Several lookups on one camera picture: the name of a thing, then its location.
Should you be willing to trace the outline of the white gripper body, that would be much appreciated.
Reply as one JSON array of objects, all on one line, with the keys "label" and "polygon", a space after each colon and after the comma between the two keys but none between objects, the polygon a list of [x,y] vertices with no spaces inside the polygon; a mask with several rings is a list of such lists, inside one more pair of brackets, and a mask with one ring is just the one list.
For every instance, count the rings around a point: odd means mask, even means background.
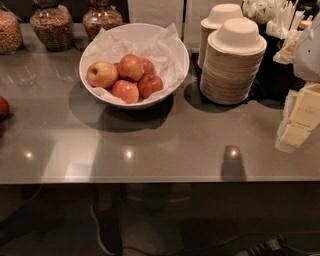
[{"label": "white gripper body", "polygon": [[320,82],[320,13],[302,31],[294,55],[294,74],[306,82]]}]

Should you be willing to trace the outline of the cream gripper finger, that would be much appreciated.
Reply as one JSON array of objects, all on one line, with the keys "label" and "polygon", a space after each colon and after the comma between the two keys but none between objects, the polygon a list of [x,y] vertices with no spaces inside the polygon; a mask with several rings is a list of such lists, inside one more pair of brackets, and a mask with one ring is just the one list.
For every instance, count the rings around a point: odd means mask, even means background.
[{"label": "cream gripper finger", "polygon": [[281,49],[273,56],[273,60],[279,64],[293,64],[295,49],[302,32],[298,30],[289,31]]},{"label": "cream gripper finger", "polygon": [[290,90],[283,109],[275,147],[283,152],[300,148],[320,124],[320,84],[308,82],[299,91]]}]

